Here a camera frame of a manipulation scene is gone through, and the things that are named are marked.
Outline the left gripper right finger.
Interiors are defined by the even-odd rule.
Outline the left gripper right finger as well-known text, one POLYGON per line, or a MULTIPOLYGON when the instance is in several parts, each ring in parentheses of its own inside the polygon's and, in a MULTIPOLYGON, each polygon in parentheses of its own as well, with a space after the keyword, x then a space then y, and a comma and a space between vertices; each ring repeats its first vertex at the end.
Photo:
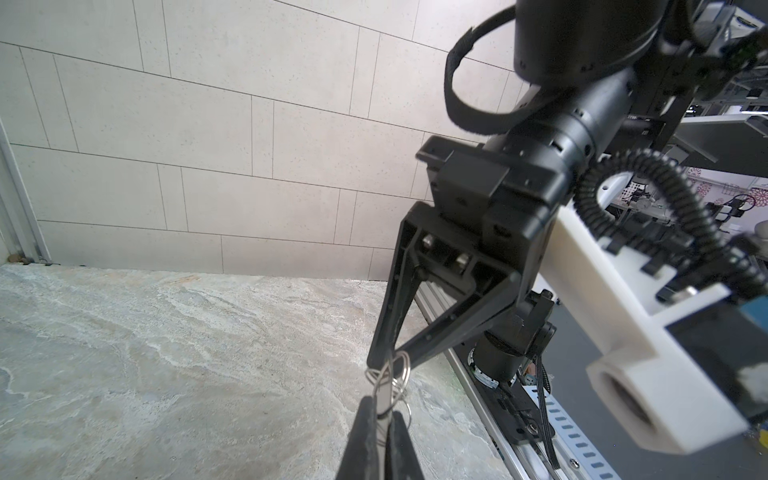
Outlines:
POLYGON ((385 444, 386 480, 424 480, 418 456, 401 413, 393 413, 385 444))

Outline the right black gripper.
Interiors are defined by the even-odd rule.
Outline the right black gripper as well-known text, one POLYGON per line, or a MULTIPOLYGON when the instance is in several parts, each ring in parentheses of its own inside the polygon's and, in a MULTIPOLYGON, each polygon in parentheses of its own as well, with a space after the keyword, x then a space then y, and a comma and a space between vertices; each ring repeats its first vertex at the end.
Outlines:
POLYGON ((371 369, 382 368, 392 357, 406 358, 415 368, 486 330, 510 310, 520 274, 524 282, 538 274, 554 215, 570 189, 566 156, 554 146, 519 136, 489 148, 432 136, 416 158, 427 165, 433 201, 443 218, 472 234, 438 229, 437 209, 423 202, 406 214, 368 352, 371 369), (396 346, 426 281, 454 293, 456 301, 396 346))

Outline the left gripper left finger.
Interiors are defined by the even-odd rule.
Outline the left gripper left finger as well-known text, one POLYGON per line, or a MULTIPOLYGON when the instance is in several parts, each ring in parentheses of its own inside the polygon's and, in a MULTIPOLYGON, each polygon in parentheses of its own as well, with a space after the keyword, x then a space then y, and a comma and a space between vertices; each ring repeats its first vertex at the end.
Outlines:
POLYGON ((336 480, 378 480, 377 415, 375 400, 364 397, 358 407, 336 480))

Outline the metal key holder plate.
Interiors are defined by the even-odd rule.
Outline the metal key holder plate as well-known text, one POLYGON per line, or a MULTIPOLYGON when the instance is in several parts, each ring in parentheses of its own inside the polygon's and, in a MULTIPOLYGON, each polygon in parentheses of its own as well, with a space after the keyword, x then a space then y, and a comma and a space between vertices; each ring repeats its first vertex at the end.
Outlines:
POLYGON ((407 427, 410 427, 412 410, 405 398, 405 390, 394 387, 391 383, 380 385, 376 383, 373 391, 374 413, 376 414, 376 443, 378 453, 379 478, 385 479, 386 443, 392 412, 400 412, 404 416, 407 427))

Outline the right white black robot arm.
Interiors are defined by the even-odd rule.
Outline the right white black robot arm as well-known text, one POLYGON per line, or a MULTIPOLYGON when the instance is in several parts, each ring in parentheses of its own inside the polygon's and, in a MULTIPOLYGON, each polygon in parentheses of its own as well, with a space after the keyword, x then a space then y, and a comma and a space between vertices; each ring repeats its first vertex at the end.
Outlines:
POLYGON ((767 32, 738 40, 695 16, 691 1, 519 1, 469 29, 450 50, 451 121, 487 136, 469 146, 433 136, 418 151, 434 201, 401 223, 367 364, 415 367, 468 343, 481 372, 511 377, 554 334, 548 291, 535 292, 558 210, 573 203, 595 239, 645 254, 647 274, 677 270, 669 292, 720 283, 736 300, 767 291, 763 275, 724 240, 661 136, 619 143, 632 114, 661 119, 659 96, 717 94, 767 51, 767 32), (479 39, 515 27, 515 71, 533 89, 509 113, 464 103, 454 75, 479 39), (682 229, 655 243, 612 220, 597 191, 619 173, 650 179, 682 229))

